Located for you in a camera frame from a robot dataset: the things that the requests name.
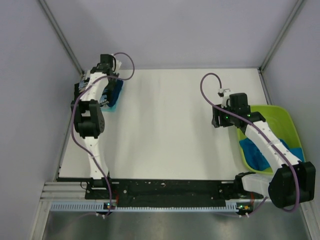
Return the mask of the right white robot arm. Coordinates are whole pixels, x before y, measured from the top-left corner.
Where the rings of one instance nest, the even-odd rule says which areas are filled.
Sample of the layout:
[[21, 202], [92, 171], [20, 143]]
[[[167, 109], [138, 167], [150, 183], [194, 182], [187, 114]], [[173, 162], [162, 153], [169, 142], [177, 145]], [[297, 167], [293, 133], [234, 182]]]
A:
[[245, 93], [232, 93], [225, 89], [218, 93], [222, 103], [212, 107], [212, 125], [215, 128], [235, 126], [261, 152], [271, 167], [272, 174], [257, 172], [240, 173], [233, 185], [233, 192], [245, 198], [251, 192], [270, 198], [280, 209], [296, 207], [315, 196], [316, 168], [303, 162], [277, 138], [265, 117], [251, 111]]

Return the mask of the black t-shirt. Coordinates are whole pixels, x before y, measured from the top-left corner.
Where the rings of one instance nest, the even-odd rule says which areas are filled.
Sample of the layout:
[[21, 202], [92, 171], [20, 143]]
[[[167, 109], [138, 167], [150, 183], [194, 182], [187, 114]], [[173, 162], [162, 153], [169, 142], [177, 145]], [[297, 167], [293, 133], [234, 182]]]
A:
[[[94, 81], [90, 78], [83, 79], [74, 85], [74, 99], [76, 100]], [[97, 100], [101, 107], [109, 103], [107, 86], [109, 81], [104, 78], [98, 83], [95, 83], [84, 95], [80, 98], [81, 101]]]

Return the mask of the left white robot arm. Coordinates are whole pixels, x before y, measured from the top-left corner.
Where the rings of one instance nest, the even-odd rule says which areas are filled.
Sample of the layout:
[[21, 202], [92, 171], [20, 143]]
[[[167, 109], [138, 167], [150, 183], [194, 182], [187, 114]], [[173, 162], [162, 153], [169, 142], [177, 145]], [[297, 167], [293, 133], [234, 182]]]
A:
[[80, 98], [74, 114], [74, 130], [79, 144], [88, 154], [90, 178], [101, 180], [109, 173], [99, 136], [105, 130], [103, 111], [113, 111], [117, 105], [123, 81], [118, 79], [121, 63], [112, 54], [101, 54], [100, 62], [88, 70], [74, 85], [74, 98]]

